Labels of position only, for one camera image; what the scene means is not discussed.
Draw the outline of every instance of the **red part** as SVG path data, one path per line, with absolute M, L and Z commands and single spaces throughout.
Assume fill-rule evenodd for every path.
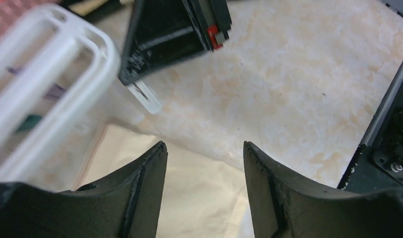
M 219 48 L 221 48 L 221 47 L 223 47 L 223 44 L 218 44 L 217 43 L 217 41 L 216 41 L 216 38 L 215 38 L 215 35 L 217 34 L 217 33 L 219 33 L 219 30 L 218 30 L 218 28 L 217 28 L 217 26 L 216 25 L 211 25 L 211 26 L 209 26 L 208 27 L 208 29 L 207 29 L 207 33 L 209 34 L 209 38 L 210 38 L 210 41 L 212 41 L 212 44 L 213 44 L 213 48 L 216 50 L 216 49 L 219 49 Z

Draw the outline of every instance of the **screw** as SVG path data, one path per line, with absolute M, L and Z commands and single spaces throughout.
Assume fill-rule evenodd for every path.
M 395 173 L 397 173 L 397 172 L 403 170 L 403 167 L 402 167 L 401 165 L 399 165 L 399 164 L 396 164 L 396 163 L 391 164 L 391 165 L 390 165 L 390 168 L 391 168 L 392 171 L 395 172 Z

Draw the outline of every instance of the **marble surface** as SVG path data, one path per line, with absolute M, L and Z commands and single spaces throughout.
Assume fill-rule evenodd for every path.
M 249 140 L 337 186 L 403 59 L 403 19 L 376 0 L 228 5 L 230 41 L 148 76 L 163 109 L 128 122 L 241 170 Z M 126 14 L 100 24 L 119 44 Z

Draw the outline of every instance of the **bolt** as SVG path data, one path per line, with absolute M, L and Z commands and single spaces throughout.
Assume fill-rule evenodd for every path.
M 401 165 L 399 165 L 399 164 L 396 164 L 396 163 L 391 164 L 391 165 L 390 165 L 390 168 L 391 168 L 392 171 L 395 172 L 395 173 L 397 173 L 397 172 L 403 170 L 403 167 L 402 167 Z

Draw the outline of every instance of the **teal object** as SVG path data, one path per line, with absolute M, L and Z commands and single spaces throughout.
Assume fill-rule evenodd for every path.
M 25 121 L 19 126 L 15 133 L 25 132 L 32 130 L 42 119 L 38 114 L 30 114 Z

